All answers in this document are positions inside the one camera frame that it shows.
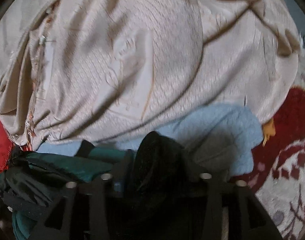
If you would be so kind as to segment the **teal quilted puffer jacket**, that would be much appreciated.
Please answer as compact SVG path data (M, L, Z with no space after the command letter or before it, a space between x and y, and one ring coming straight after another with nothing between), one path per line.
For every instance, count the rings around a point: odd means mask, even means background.
M189 170L176 141L149 133L136 152L18 154L0 175L16 239L190 239Z

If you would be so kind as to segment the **floral plush bed blanket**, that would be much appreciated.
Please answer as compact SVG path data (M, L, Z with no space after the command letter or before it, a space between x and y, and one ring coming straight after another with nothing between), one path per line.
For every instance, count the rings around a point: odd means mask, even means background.
M305 237L305 49L288 95L273 117L275 136L253 149L254 168L240 177L283 239Z

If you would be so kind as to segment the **light blue fleece garment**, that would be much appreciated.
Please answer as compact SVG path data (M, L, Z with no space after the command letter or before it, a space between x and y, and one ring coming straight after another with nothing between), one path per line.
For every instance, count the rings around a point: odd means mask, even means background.
M251 150L263 140L261 125L247 107L222 103L198 108L156 131L163 139L183 146L198 165L210 172L228 171L231 177L253 170ZM45 142L39 146L37 156L54 168L89 182L108 172L128 150L137 155L143 139L98 146L85 140Z

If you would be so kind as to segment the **red ruffled cushion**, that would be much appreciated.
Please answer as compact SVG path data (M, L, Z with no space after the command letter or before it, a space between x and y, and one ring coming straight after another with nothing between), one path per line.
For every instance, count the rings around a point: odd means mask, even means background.
M10 141L0 121L0 173L8 169L8 162L14 144Z

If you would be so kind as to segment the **beige satin curtain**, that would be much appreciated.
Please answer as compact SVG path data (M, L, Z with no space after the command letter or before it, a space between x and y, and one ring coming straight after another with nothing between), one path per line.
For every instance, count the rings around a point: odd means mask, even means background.
M212 102L267 122L298 69L283 0L13 0L0 20L10 139L131 138Z

